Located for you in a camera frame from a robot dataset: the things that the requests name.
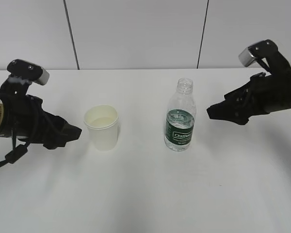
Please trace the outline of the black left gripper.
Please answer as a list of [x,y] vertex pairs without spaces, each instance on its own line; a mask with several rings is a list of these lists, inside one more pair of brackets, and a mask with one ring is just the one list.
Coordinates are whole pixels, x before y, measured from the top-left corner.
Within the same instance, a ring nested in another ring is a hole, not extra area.
[[82,129],[44,111],[43,100],[27,94],[29,86],[9,81],[1,85],[0,137],[15,136],[25,143],[43,144],[48,150],[63,148],[67,142],[78,140]]

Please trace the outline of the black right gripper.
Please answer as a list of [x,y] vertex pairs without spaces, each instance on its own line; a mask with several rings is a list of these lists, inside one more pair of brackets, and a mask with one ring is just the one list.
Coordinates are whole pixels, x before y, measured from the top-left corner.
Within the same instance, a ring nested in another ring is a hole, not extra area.
[[224,98],[207,108],[210,119],[245,125],[251,116],[291,109],[291,74],[258,73]]

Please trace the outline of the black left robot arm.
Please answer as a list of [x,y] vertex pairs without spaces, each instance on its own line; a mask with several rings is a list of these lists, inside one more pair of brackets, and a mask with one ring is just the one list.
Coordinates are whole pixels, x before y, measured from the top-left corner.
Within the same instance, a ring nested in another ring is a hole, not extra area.
[[43,100],[28,95],[29,84],[5,81],[0,87],[0,137],[16,136],[49,150],[78,140],[82,129],[42,109]]

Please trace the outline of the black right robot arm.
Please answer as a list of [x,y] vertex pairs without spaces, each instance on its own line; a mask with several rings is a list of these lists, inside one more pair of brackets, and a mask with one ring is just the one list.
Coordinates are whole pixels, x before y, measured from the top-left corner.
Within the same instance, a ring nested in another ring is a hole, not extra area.
[[282,74],[261,72],[243,86],[207,108],[210,119],[245,125],[253,116],[291,109],[291,70]]

